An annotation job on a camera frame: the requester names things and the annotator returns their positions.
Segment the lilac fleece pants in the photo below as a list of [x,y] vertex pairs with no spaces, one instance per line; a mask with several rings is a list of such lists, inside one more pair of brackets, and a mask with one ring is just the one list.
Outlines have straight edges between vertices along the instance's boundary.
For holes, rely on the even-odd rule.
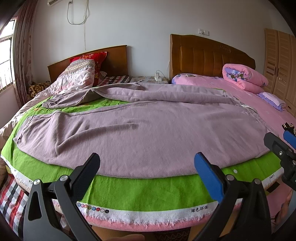
[[58,94],[50,114],[26,118],[14,142],[46,164],[74,169],[97,153],[99,175],[192,175],[202,152],[221,168],[267,153],[271,127],[224,90],[192,85],[112,84]]

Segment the pink bed sheet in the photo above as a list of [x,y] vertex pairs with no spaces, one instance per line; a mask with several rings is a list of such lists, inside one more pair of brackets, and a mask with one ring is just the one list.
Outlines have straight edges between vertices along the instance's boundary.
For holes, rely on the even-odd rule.
[[[173,84],[195,85],[225,90],[237,97],[244,104],[255,109],[261,118],[279,134],[280,138],[282,138],[283,135],[282,124],[286,122],[295,124],[295,117],[288,111],[277,110],[258,95],[242,90],[223,78],[196,74],[178,74],[171,82]],[[269,176],[266,192],[271,214],[272,229],[275,231],[288,219],[294,209],[295,204],[290,204],[293,191],[288,185],[283,183],[280,172],[276,171],[275,174],[271,173]]]

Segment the folded lilac cloth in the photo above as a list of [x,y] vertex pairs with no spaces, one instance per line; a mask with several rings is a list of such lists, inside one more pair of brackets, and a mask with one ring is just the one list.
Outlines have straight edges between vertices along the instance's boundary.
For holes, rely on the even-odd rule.
[[276,95],[269,92],[261,92],[257,94],[258,97],[269,103],[275,109],[283,111],[286,108],[286,102],[278,98]]

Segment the rolled pink blanket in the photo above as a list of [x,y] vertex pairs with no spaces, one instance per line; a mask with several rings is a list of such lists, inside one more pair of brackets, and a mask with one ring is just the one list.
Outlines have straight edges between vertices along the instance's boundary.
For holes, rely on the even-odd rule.
[[222,68],[222,75],[226,81],[254,94],[264,92],[263,88],[268,85],[265,76],[242,64],[225,64]]

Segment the beige wooden wardrobe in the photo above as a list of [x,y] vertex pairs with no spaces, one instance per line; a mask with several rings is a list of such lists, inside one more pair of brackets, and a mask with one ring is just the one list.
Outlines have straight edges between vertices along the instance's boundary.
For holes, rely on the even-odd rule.
[[295,36],[265,29],[265,65],[263,75],[269,81],[264,90],[287,104],[295,116]]

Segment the right wooden headboard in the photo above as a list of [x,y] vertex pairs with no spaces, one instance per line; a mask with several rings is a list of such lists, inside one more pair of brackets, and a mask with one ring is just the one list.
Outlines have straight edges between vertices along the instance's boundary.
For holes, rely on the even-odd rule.
[[180,73],[222,77],[228,63],[256,68],[253,58],[224,43],[195,35],[170,35],[170,78]]

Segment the wooden headboard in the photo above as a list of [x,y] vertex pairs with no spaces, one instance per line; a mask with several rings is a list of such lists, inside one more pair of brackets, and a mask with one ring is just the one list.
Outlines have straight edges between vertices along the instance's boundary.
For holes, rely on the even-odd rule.
[[224,43],[195,35],[170,35],[170,78],[180,73],[222,77],[228,63],[256,68],[253,58]]
[[70,59],[104,51],[107,52],[107,56],[100,69],[111,76],[128,75],[127,45],[120,45],[81,53],[49,65],[48,72],[51,82],[55,82],[59,75],[70,65]]

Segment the white power strip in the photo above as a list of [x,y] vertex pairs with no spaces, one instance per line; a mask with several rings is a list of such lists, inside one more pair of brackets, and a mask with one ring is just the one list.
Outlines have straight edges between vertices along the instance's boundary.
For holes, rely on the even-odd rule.
[[156,82],[161,82],[162,81],[162,78],[160,77],[158,72],[155,73],[154,79],[155,79]]

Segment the brown patterned blanket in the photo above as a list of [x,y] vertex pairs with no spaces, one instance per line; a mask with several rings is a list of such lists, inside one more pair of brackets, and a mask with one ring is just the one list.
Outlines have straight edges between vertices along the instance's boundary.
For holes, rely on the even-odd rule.
[[45,90],[47,87],[51,85],[51,81],[46,81],[42,83],[35,83],[33,82],[33,85],[31,85],[28,89],[28,99],[33,99],[38,93]]

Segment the floral nightstand cover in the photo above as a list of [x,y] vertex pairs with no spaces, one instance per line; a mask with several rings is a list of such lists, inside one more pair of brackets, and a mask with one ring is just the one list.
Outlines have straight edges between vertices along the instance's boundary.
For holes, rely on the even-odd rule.
[[168,81],[164,78],[160,78],[160,81],[156,81],[154,76],[134,76],[131,78],[130,83],[144,82],[152,84],[168,84]]

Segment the pink patterned quilt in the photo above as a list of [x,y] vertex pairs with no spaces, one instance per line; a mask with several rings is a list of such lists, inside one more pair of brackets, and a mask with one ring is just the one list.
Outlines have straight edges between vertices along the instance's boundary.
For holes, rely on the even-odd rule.
[[1,149],[4,147],[16,124],[31,107],[55,94],[64,94],[92,87],[94,83],[94,60],[76,60],[72,62],[45,90],[39,92],[32,100],[28,101],[13,118],[1,128]]

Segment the floral curtain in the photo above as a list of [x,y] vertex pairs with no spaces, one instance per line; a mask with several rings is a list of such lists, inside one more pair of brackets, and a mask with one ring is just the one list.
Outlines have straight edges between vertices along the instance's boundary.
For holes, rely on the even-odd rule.
[[32,33],[37,1],[25,1],[21,6],[13,36],[15,93],[19,107],[29,101],[32,76]]

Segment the plaid checked sheet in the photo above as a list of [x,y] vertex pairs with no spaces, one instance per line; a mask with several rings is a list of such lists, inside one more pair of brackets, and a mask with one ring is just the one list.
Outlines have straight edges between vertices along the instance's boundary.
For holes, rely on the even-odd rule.
[[130,77],[128,75],[123,76],[107,76],[103,80],[99,80],[97,87],[104,86],[104,85],[110,85],[110,84],[116,84],[116,83],[129,83]]

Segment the window with bars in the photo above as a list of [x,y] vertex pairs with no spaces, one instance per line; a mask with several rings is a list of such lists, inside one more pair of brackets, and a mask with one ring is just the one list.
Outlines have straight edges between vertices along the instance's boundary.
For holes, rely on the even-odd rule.
[[1,32],[1,58],[0,58],[0,90],[10,87],[14,81],[13,67],[13,36],[16,18],[12,18]]

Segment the left wooden headboard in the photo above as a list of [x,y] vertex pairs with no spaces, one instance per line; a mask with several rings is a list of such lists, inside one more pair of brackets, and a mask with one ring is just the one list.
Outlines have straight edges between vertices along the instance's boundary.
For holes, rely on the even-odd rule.
[[48,72],[51,82],[55,82],[59,75],[70,65],[70,59],[104,51],[107,52],[107,56],[100,69],[111,76],[128,75],[127,45],[120,45],[81,53],[49,65]]

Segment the red embroidered pillow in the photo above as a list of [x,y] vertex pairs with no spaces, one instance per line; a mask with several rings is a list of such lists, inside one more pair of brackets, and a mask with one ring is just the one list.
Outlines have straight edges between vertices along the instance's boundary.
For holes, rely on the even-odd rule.
[[101,66],[103,61],[107,57],[107,52],[98,52],[98,53],[93,53],[93,54],[85,54],[81,56],[76,56],[73,58],[70,58],[70,62],[72,63],[75,60],[78,59],[91,59],[94,60],[95,63],[95,73],[94,73],[94,83],[93,87],[97,86],[104,78],[107,76],[107,73],[104,71],[101,71]]

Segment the wall socket plate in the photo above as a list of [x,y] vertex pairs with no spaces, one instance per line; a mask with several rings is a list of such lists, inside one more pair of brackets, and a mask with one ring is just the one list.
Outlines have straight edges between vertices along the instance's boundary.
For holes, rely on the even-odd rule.
[[209,36],[209,31],[204,29],[198,29],[199,35]]

